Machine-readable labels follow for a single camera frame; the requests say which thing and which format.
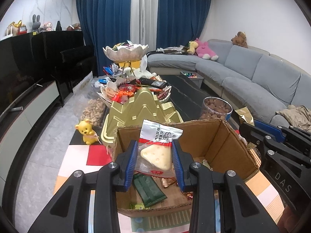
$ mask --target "sofa cushion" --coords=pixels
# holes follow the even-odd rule
[[[252,79],[262,55],[262,53],[245,47],[233,46],[227,56],[225,67]]]
[[[283,61],[263,55],[252,82],[262,86],[287,106],[293,100],[300,76],[300,71]]]
[[[245,76],[212,60],[202,60],[201,62],[196,64],[195,68],[197,71],[205,74],[207,77],[211,78],[213,81],[217,82],[219,85],[222,84],[223,80],[226,77],[236,77],[236,78],[244,79],[247,81],[251,81]]]
[[[289,122],[285,119],[285,117],[281,116],[281,115],[275,115],[270,122],[271,125],[274,126],[283,126],[288,128],[288,126],[290,126]]]
[[[301,74],[296,93],[291,102],[292,105],[305,106],[311,109],[311,76],[308,74]]]
[[[169,67],[195,71],[195,65],[202,59],[196,55],[156,53],[148,56],[148,67]]]
[[[217,54],[217,62],[224,65],[233,44],[209,40],[208,46]]]
[[[222,87],[248,107],[253,117],[270,123],[276,111],[286,109],[284,103],[260,85],[239,78],[227,77]]]

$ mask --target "blue curtain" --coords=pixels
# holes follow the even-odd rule
[[[99,75],[111,64],[103,47],[130,39],[131,0],[76,0],[86,45],[94,45]]]
[[[157,48],[187,45],[199,37],[211,0],[159,0]]]

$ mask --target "curtain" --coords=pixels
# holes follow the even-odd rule
[[[131,41],[156,48],[158,0],[131,0]]]
[[[76,0],[86,45],[94,45],[99,75],[111,64],[103,47],[130,39],[131,0]]]
[[[211,0],[159,0],[157,48],[187,45],[199,37]]]

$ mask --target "gray sofa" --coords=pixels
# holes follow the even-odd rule
[[[216,39],[208,42],[219,56],[217,61],[153,54],[148,57],[148,67],[157,74],[197,71],[203,82],[234,109],[247,106],[254,118],[275,126],[289,126],[284,117],[276,115],[289,104],[311,109],[311,76],[304,70],[252,46],[247,49]]]

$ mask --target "red square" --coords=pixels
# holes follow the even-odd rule
[[[87,156],[87,166],[104,166],[112,161],[106,146],[90,145],[89,154]]]

